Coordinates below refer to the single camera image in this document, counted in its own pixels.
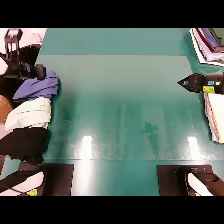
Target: clothing pile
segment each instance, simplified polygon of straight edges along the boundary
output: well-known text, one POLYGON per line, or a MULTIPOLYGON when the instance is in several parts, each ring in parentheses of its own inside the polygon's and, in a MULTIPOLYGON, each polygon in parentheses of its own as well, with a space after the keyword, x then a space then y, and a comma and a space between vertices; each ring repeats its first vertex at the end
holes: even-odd
POLYGON ((27 79, 18 88, 13 99, 22 103, 8 114, 5 130, 0 130, 5 135, 0 140, 0 155, 33 165, 42 163, 51 120, 51 98, 57 95, 58 84, 57 74, 49 70, 44 80, 27 79))
POLYGON ((200 63, 224 67, 224 28, 192 28, 190 34, 200 63))
POLYGON ((224 143, 224 95, 204 93, 205 114, 212 132, 212 141, 224 143))

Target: green table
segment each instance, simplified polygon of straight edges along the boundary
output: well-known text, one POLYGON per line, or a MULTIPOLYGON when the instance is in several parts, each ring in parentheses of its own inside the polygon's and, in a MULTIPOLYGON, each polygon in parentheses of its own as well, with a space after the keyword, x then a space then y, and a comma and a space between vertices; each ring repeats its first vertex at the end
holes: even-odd
POLYGON ((158 164, 209 163, 224 178, 203 95, 177 84, 222 70, 199 64, 188 31, 48 29, 37 63, 61 89, 44 158, 75 164, 72 195, 158 195, 158 164))

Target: purple cloth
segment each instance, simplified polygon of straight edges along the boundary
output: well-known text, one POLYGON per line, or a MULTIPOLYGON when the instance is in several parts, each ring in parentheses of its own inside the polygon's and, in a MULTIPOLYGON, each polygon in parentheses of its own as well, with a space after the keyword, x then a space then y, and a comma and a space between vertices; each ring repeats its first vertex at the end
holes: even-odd
POLYGON ((38 97, 45 97, 50 99, 53 95, 57 95, 58 92, 58 76, 57 74, 49 70, 47 71, 46 78, 44 80, 27 79, 16 91, 13 99, 36 99, 38 97))
POLYGON ((212 45, 212 47, 218 47, 220 44, 217 42, 217 40, 213 37, 210 30, 208 28, 202 28, 202 31, 205 35, 205 38, 207 41, 212 45))

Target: table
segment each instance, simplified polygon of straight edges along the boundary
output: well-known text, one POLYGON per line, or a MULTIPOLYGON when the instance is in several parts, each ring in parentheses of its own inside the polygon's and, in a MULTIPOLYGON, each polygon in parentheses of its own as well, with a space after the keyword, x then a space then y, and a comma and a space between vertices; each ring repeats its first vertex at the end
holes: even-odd
POLYGON ((211 164, 224 178, 203 95, 177 84, 222 70, 199 64, 188 31, 47 30, 37 63, 61 88, 44 158, 75 164, 72 195, 159 195, 158 164, 211 164))

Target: yellow label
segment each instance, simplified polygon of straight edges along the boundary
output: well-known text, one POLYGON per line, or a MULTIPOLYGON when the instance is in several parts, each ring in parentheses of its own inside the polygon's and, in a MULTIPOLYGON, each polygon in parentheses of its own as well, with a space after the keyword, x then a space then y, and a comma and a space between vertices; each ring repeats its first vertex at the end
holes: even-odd
POLYGON ((215 93, 214 86, 203 86, 203 91, 205 93, 215 93))
POLYGON ((31 190, 31 191, 27 192, 27 194, 28 194, 29 196, 37 196, 37 189, 33 189, 33 190, 31 190))

